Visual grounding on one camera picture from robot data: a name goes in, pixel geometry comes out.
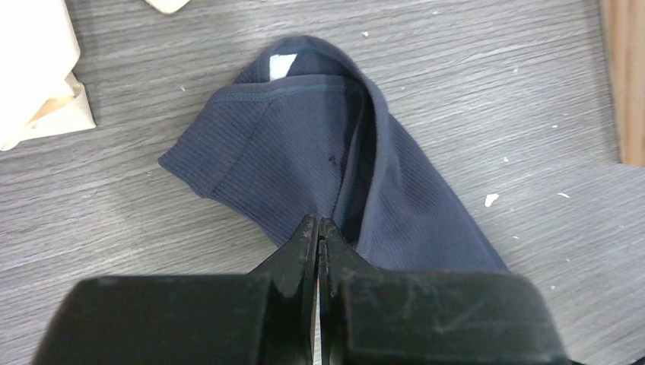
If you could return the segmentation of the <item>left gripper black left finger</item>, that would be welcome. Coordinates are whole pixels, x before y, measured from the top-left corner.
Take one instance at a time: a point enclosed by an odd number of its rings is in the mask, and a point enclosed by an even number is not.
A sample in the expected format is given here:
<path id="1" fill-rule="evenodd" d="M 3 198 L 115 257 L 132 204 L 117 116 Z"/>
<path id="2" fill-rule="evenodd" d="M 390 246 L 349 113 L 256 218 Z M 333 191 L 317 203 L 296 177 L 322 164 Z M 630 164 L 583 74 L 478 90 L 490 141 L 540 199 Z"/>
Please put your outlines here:
<path id="1" fill-rule="evenodd" d="M 103 276 L 62 301 L 35 364 L 310 364 L 318 222 L 243 275 Z"/>

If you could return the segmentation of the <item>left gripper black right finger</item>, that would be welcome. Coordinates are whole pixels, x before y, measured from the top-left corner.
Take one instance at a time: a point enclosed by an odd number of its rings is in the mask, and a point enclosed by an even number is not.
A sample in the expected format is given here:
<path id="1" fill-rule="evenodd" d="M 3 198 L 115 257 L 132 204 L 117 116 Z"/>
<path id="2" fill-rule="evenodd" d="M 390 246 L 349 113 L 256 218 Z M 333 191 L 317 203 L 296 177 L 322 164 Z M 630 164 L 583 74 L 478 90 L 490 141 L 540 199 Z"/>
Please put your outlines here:
<path id="1" fill-rule="evenodd" d="M 520 275 L 388 271 L 319 223 L 324 364 L 568 364 L 539 290 Z"/>

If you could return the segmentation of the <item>navy underwear cream waistband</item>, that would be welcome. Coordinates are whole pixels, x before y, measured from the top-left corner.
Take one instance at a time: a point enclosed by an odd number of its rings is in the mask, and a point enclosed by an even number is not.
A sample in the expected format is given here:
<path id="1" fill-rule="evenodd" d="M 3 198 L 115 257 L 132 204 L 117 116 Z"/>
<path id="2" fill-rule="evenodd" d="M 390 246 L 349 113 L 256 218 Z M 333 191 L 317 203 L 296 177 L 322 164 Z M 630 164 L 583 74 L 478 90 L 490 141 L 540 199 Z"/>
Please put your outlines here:
<path id="1" fill-rule="evenodd" d="M 381 269 L 507 268 L 380 89 L 314 36 L 264 50 L 159 164 L 279 246 L 313 214 Z"/>

